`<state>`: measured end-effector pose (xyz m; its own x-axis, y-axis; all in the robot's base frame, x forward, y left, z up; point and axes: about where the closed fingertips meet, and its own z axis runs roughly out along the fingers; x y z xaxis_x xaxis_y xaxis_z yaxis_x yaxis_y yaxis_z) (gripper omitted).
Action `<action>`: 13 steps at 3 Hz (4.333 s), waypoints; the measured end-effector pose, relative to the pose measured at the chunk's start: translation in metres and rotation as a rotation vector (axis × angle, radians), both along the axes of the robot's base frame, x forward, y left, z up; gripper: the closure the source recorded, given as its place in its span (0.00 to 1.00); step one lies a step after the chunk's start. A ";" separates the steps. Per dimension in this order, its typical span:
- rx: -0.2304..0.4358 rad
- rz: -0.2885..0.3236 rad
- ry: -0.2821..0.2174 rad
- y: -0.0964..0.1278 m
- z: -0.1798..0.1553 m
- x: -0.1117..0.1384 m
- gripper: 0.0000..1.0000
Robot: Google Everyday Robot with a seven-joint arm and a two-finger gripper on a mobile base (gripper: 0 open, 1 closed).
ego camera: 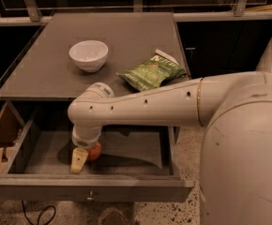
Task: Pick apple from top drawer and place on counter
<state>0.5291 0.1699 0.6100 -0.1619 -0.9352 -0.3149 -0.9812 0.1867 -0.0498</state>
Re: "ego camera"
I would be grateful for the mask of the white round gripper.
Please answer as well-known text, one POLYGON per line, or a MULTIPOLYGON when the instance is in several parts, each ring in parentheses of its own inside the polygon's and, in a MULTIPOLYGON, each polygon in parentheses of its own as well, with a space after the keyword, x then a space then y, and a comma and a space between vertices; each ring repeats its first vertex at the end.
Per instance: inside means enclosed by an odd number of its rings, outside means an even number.
POLYGON ((80 173, 87 161, 88 152, 96 145, 101 135, 102 127, 80 127, 75 125, 72 130, 72 142, 81 148, 74 148, 72 152, 71 171, 80 173))

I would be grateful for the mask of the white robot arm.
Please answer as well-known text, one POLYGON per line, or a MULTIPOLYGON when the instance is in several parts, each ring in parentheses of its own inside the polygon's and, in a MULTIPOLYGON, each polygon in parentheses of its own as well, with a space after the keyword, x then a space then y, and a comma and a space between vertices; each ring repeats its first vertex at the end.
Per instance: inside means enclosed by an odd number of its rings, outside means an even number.
POLYGON ((272 38, 257 68, 116 97, 91 85, 68 107, 72 140, 105 125, 202 126, 201 225, 272 225, 272 38))

